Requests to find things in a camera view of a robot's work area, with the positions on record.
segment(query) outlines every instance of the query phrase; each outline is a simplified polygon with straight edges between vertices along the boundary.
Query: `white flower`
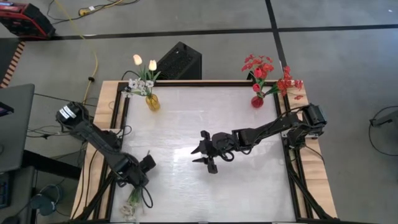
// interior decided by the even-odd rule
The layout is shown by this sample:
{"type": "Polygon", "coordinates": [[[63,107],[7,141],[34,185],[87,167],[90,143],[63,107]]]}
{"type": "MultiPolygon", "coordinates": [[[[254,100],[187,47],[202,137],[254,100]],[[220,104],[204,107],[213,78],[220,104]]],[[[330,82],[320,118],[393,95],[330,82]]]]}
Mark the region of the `white flower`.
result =
{"type": "Polygon", "coordinates": [[[152,88],[152,87],[154,87],[154,82],[148,80],[148,81],[145,82],[145,86],[148,87],[148,88],[152,88]]]}
{"type": "Polygon", "coordinates": [[[143,87],[145,86],[145,82],[143,80],[139,80],[138,81],[138,89],[143,89],[143,87]]]}
{"type": "Polygon", "coordinates": [[[132,58],[134,59],[134,63],[136,65],[142,64],[142,59],[141,59],[141,57],[139,55],[133,55],[132,58]]]}
{"type": "Polygon", "coordinates": [[[132,88],[132,89],[136,89],[136,88],[138,87],[138,81],[139,81],[139,79],[137,79],[137,80],[132,80],[132,79],[130,78],[130,80],[129,80],[129,87],[132,88]]]}
{"type": "Polygon", "coordinates": [[[149,70],[154,71],[156,70],[156,61],[155,60],[150,60],[149,61],[149,66],[148,66],[149,70]]]}

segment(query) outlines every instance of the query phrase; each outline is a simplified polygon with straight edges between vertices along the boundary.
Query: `glass vase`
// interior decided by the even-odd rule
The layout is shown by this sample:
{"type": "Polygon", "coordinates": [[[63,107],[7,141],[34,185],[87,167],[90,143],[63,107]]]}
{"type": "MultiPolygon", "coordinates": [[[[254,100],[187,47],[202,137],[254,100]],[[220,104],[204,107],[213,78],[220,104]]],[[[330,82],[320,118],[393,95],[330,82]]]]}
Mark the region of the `glass vase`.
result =
{"type": "Polygon", "coordinates": [[[145,98],[147,105],[151,111],[157,111],[160,109],[159,99],[155,94],[151,94],[145,98]]]}

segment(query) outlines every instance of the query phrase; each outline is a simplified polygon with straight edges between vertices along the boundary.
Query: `red machine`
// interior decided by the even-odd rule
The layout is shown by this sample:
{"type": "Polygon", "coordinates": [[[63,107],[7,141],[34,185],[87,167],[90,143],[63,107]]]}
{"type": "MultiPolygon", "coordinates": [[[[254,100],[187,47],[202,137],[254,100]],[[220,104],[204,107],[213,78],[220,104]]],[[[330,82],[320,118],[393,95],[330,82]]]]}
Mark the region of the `red machine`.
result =
{"type": "Polygon", "coordinates": [[[55,33],[50,21],[32,4],[0,1],[0,22],[19,37],[49,39],[55,33]]]}

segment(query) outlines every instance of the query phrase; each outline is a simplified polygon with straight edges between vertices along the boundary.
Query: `black box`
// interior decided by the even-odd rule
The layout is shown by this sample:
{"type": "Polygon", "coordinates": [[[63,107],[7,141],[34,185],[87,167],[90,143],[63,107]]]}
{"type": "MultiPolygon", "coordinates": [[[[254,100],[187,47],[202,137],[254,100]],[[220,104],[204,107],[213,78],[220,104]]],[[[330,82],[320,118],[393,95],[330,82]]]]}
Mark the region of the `black box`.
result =
{"type": "Polygon", "coordinates": [[[178,42],[157,63],[158,80],[201,80],[201,53],[178,42]]]}

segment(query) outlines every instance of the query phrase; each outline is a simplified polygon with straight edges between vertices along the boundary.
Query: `concrete floor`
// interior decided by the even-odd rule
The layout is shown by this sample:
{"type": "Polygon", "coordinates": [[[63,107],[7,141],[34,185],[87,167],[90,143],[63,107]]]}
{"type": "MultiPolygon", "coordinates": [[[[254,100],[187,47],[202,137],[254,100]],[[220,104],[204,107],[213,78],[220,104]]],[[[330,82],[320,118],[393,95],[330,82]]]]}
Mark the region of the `concrete floor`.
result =
{"type": "MultiPolygon", "coordinates": [[[[50,1],[29,2],[45,13],[50,1]]],[[[61,0],[72,16],[81,7],[103,2],[106,1],[61,0]]],[[[398,24],[398,3],[394,0],[271,2],[278,27],[398,24]]],[[[50,14],[63,17],[55,4],[50,14]]],[[[84,34],[271,27],[266,3],[260,0],[141,0],[75,22],[84,34]]],[[[59,35],[76,35],[67,22],[55,28],[59,35]]],[[[292,75],[304,80],[308,99],[321,105],[328,118],[320,144],[342,220],[398,221],[397,158],[376,152],[367,134],[368,120],[382,107],[397,104],[397,36],[397,29],[280,33],[292,75]]],[[[12,35],[0,27],[0,37],[12,35]]],[[[97,51],[99,70],[89,97],[98,97],[102,81],[118,80],[124,71],[134,68],[131,55],[158,60],[178,41],[203,54],[203,79],[245,79],[240,68],[250,53],[269,55],[277,64],[277,47],[270,32],[95,39],[90,44],[97,51]]],[[[78,101],[83,98],[94,64],[88,44],[82,40],[27,42],[11,85],[34,83],[37,93],[78,101]]],[[[279,67],[270,78],[278,77],[279,67]]],[[[30,127],[56,124],[55,111],[64,104],[35,96],[30,127]]],[[[387,125],[375,129],[373,138],[382,150],[398,154],[394,137],[397,132],[387,125]]],[[[29,139],[26,148],[53,157],[77,151],[80,142],[69,136],[29,139]]],[[[57,180],[49,176],[43,185],[45,182],[57,180]]],[[[68,187],[73,188],[73,184],[76,183],[71,182],[68,187]]],[[[66,205],[71,207],[72,203],[65,203],[62,210],[68,214],[70,207],[66,205]]],[[[39,223],[48,220],[39,217],[39,223]]]]}

